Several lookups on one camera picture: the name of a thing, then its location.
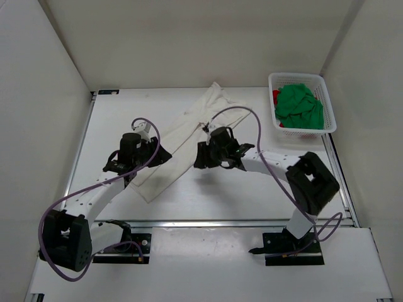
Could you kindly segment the white t shirt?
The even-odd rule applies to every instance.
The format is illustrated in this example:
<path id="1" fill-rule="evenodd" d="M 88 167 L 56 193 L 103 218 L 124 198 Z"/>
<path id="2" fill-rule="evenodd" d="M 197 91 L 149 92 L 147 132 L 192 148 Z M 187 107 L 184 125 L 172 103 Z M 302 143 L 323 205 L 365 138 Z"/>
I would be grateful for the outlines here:
<path id="1" fill-rule="evenodd" d="M 183 114 L 162 132 L 161 147 L 173 157 L 165 164 L 143 169 L 130 183 L 142 199 L 150 203 L 194 163 L 197 143 L 207 137 L 202 128 L 210 121 L 215 126 L 237 126 L 249 111 L 247 103 L 232 99 L 216 82 Z"/>

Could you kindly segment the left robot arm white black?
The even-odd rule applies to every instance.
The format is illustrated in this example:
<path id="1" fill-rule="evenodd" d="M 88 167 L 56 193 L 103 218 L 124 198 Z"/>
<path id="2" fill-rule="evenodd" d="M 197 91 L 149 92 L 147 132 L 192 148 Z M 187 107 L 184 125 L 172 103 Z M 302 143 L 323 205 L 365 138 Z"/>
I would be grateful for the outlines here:
<path id="1" fill-rule="evenodd" d="M 96 183 L 69 196 L 62 209 L 52 207 L 44 215 L 39 227 L 40 258 L 80 272 L 94 254 L 110 245 L 119 252 L 128 250 L 132 244 L 128 224 L 95 220 L 141 169 L 157 167 L 171 157 L 157 137 L 123 134 L 118 150 L 110 154 Z"/>

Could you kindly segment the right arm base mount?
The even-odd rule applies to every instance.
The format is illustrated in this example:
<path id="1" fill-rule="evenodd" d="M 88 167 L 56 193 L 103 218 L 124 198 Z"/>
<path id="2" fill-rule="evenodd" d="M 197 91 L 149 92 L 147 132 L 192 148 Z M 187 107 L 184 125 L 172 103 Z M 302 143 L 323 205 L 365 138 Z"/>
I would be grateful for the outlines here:
<path id="1" fill-rule="evenodd" d="M 265 266 L 322 266 L 321 245 L 313 232 L 301 239 L 282 230 L 281 233 L 263 233 L 263 246 L 249 250 L 253 255 L 264 255 Z"/>

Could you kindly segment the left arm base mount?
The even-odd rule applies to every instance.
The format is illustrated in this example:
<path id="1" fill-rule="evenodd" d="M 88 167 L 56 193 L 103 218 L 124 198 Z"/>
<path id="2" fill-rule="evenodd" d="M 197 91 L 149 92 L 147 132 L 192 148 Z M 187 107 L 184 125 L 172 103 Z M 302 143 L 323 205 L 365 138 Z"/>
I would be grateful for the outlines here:
<path id="1" fill-rule="evenodd" d="M 124 221 L 95 223 L 91 230 L 93 263 L 148 264 L 152 234 L 134 232 Z"/>

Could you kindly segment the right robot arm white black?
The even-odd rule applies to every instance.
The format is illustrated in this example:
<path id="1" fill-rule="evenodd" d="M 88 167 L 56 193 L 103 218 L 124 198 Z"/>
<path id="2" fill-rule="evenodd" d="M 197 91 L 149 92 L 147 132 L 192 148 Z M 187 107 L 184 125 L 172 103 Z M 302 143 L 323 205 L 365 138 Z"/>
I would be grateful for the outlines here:
<path id="1" fill-rule="evenodd" d="M 250 143 L 240 144 L 231 128 L 203 127 L 207 140 L 197 145 L 193 167 L 197 169 L 238 169 L 273 177 L 288 183 L 296 207 L 285 227 L 283 245 L 292 252 L 305 245 L 305 236 L 313 228 L 319 213 L 339 191 L 336 178 L 313 152 L 300 156 L 261 151 Z"/>

